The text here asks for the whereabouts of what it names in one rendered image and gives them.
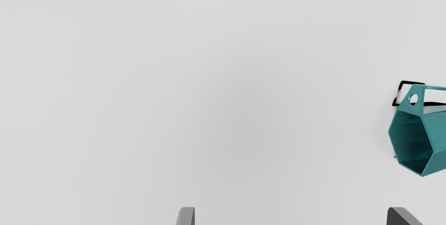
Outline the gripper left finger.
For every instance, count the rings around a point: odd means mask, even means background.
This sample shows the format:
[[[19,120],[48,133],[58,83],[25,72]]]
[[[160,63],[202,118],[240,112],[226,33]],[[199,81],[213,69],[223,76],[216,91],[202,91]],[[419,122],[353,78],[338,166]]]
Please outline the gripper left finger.
[[[195,208],[182,207],[179,210],[176,225],[195,225]]]

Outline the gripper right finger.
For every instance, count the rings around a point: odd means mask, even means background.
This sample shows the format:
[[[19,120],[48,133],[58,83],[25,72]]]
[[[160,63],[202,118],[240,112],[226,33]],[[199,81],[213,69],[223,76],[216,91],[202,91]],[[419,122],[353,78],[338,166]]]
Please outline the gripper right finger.
[[[387,225],[423,225],[423,223],[403,207],[390,207],[387,210]]]

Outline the teal faceted mug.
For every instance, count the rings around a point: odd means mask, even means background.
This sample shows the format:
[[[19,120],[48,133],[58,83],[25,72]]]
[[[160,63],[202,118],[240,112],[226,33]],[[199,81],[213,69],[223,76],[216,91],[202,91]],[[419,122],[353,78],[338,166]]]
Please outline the teal faceted mug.
[[[446,170],[446,103],[425,101],[428,90],[445,92],[446,87],[409,84],[410,89],[397,104],[388,134],[397,162],[424,177]]]

